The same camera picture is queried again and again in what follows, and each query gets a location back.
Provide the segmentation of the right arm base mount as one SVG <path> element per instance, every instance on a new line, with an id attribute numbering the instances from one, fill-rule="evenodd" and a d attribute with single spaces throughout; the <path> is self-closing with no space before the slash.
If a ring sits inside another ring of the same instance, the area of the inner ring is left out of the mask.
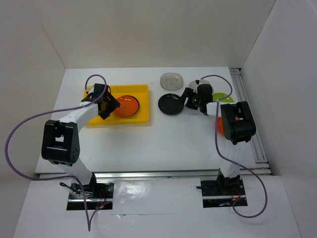
<path id="1" fill-rule="evenodd" d="M 196 189 L 201 191 L 204 208 L 247 206 L 246 192 L 240 176 L 225 178 L 221 173 L 214 180 L 202 180 Z"/>

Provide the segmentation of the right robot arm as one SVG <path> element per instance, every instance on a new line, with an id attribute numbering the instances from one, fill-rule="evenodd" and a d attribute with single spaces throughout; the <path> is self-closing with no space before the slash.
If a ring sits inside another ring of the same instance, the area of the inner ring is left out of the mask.
<path id="1" fill-rule="evenodd" d="M 237 154 L 256 134 L 256 124 L 248 102 L 225 102 L 229 95 L 215 98 L 210 84 L 198 84 L 195 88 L 186 87 L 182 95 L 171 95 L 171 116 L 179 114 L 184 107 L 199 110 L 206 116 L 215 117 L 215 147 L 224 160 L 216 179 L 216 189 L 221 194 L 228 194 L 240 180 L 240 169 L 245 169 Z M 231 142 L 233 155 L 221 154 L 218 135 Z"/>

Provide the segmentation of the orange plate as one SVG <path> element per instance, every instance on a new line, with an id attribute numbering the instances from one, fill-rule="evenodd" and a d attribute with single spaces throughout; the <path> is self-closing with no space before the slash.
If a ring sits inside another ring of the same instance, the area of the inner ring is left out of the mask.
<path id="1" fill-rule="evenodd" d="M 116 100 L 120 103 L 120 106 L 113 113 L 118 117 L 131 117 L 139 110 L 139 101 L 131 95 L 120 96 Z"/>
<path id="2" fill-rule="evenodd" d="M 217 119 L 217 131 L 222 135 L 224 135 L 224 130 L 223 130 L 223 123 L 222 123 L 222 117 L 218 117 Z"/>

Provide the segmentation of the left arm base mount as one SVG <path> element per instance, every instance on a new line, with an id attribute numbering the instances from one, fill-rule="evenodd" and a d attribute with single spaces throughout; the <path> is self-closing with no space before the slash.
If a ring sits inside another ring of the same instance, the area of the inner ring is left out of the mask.
<path id="1" fill-rule="evenodd" d="M 85 210 L 83 192 L 79 188 L 79 185 L 72 183 L 68 186 L 63 182 L 60 182 L 59 185 L 69 189 L 67 211 Z M 95 210 L 99 208 L 100 210 L 112 210 L 113 192 L 113 182 L 98 183 L 95 192 L 85 190 L 87 209 Z"/>

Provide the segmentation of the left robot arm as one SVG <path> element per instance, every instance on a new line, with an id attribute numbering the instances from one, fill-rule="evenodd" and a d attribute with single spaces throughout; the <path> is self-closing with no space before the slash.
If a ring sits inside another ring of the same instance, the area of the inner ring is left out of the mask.
<path id="1" fill-rule="evenodd" d="M 96 176 L 80 159 L 80 130 L 93 118 L 106 119 L 120 103 L 109 93 L 95 103 L 95 93 L 89 93 L 78 109 L 59 120 L 48 120 L 44 126 L 42 158 L 60 167 L 68 176 L 75 177 L 73 187 L 87 198 L 94 197 L 100 186 Z"/>

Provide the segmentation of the green plate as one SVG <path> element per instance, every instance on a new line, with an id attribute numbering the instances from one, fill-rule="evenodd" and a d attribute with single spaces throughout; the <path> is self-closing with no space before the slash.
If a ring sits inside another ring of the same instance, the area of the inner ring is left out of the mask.
<path id="1" fill-rule="evenodd" d="M 223 103 L 234 103 L 234 100 L 225 93 L 213 93 L 212 97 L 214 101 L 220 100 Z"/>

